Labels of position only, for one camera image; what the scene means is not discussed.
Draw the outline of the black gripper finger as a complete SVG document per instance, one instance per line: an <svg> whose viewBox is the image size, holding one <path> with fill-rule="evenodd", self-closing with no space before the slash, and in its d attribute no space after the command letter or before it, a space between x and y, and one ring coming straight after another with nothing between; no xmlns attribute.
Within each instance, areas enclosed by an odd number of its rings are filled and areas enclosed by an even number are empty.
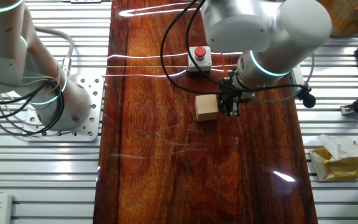
<svg viewBox="0 0 358 224"><path fill-rule="evenodd" d="M232 99L228 104L227 104L227 115L230 117L235 117L235 116L239 116L240 112L239 112L239 108L238 108L238 101L236 99Z"/></svg>
<svg viewBox="0 0 358 224"><path fill-rule="evenodd" d="M219 95L218 96L218 109L223 114L229 114L231 112L231 96Z"/></svg>

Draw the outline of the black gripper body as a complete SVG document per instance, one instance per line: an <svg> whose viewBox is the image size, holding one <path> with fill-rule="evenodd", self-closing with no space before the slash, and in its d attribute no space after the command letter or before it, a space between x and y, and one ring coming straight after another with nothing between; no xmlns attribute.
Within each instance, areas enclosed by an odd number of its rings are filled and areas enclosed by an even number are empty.
<svg viewBox="0 0 358 224"><path fill-rule="evenodd" d="M218 101L244 101L242 90L235 87L232 77L221 78L220 82Z"/></svg>

